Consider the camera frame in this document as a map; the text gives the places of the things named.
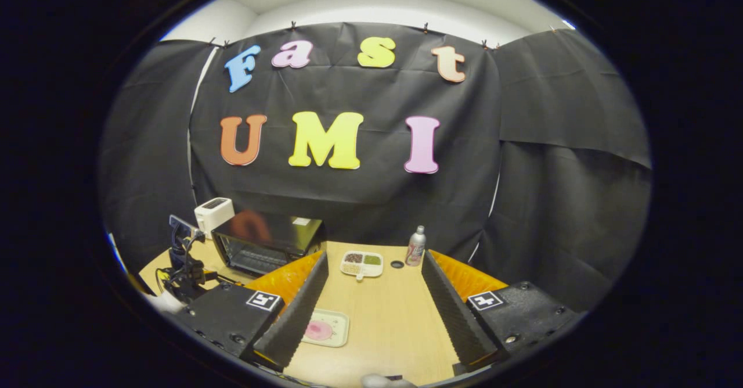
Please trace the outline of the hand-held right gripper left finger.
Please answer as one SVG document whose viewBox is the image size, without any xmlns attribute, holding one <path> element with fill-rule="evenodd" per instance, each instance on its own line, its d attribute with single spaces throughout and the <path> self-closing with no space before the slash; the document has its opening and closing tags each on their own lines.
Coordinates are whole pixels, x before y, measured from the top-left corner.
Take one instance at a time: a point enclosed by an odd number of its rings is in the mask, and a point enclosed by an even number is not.
<svg viewBox="0 0 743 388">
<path fill-rule="evenodd" d="M 186 329 L 244 362 L 281 372 L 304 337 L 329 276 L 320 251 L 253 281 L 223 282 L 175 314 Z"/>
</svg>

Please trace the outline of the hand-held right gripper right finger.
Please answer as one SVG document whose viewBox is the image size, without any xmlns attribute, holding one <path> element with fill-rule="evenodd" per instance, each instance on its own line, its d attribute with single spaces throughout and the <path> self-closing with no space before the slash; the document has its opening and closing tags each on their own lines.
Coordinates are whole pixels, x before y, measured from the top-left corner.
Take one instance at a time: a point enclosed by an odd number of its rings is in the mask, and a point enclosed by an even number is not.
<svg viewBox="0 0 743 388">
<path fill-rule="evenodd" d="M 432 250 L 425 253 L 421 272 L 459 359 L 459 375 L 523 361 L 585 316 L 531 282 L 506 285 Z"/>
</svg>

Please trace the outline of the pink ham slice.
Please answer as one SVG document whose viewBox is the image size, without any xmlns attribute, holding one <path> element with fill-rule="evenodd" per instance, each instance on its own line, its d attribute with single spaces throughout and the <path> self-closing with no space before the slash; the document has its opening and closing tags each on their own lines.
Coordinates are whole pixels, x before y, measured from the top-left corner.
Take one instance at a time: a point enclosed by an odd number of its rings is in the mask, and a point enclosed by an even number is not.
<svg viewBox="0 0 743 388">
<path fill-rule="evenodd" d="M 304 336 L 309 340 L 323 342 L 334 334 L 333 327 L 323 320 L 311 320 L 308 322 Z"/>
</svg>

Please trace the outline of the white square plate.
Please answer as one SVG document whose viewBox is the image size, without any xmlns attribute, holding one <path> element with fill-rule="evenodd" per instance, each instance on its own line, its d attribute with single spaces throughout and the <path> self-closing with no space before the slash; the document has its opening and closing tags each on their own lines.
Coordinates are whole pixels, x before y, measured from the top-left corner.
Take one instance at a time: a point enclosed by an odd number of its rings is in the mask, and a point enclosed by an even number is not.
<svg viewBox="0 0 743 388">
<path fill-rule="evenodd" d="M 331 338 L 323 342 L 309 340 L 303 335 L 301 340 L 303 343 L 310 343 L 332 348 L 343 347 L 345 343 L 347 343 L 349 332 L 349 318 L 346 314 L 316 308 L 311 314 L 310 321 L 311 320 L 323 320 L 324 322 L 327 322 L 333 327 L 334 334 Z"/>
</svg>

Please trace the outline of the black electric oven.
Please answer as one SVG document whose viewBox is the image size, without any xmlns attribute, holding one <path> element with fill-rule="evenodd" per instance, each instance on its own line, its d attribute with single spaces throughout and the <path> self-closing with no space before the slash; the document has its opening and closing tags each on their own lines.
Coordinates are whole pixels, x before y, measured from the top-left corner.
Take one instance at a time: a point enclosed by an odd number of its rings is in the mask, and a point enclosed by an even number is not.
<svg viewBox="0 0 743 388">
<path fill-rule="evenodd" d="M 243 210 L 211 236 L 227 267 L 257 278 L 320 250 L 327 232 L 318 219 Z"/>
</svg>

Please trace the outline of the white toaster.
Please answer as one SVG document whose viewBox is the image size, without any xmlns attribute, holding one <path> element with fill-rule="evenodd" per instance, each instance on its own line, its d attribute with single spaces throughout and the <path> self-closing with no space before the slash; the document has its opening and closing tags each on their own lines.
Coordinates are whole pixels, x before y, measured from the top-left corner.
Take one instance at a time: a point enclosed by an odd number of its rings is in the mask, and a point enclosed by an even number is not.
<svg viewBox="0 0 743 388">
<path fill-rule="evenodd" d="M 197 227 L 204 232 L 206 238 L 212 239 L 212 230 L 229 221 L 235 216 L 233 201 L 226 197 L 216 197 L 194 208 Z"/>
</svg>

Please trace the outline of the silver spray bottle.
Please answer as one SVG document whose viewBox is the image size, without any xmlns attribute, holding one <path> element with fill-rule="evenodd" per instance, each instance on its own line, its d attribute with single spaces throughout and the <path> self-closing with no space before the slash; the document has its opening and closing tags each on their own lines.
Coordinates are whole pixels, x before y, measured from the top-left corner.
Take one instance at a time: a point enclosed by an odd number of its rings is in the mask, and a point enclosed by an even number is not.
<svg viewBox="0 0 743 388">
<path fill-rule="evenodd" d="M 405 257 L 405 264 L 410 267 L 419 266 L 422 258 L 424 257 L 425 243 L 427 237 L 425 237 L 425 227 L 419 225 L 409 238 L 408 250 Z"/>
</svg>

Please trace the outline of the white divided bean tray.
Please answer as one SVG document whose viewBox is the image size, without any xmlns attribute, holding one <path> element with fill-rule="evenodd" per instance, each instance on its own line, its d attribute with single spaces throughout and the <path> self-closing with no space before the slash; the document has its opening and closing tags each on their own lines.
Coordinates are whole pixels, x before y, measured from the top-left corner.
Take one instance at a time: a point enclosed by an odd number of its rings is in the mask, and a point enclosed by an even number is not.
<svg viewBox="0 0 743 388">
<path fill-rule="evenodd" d="M 362 281 L 364 278 L 381 276 L 384 260 L 378 253 L 350 250 L 342 255 L 339 268 L 343 274 Z"/>
</svg>

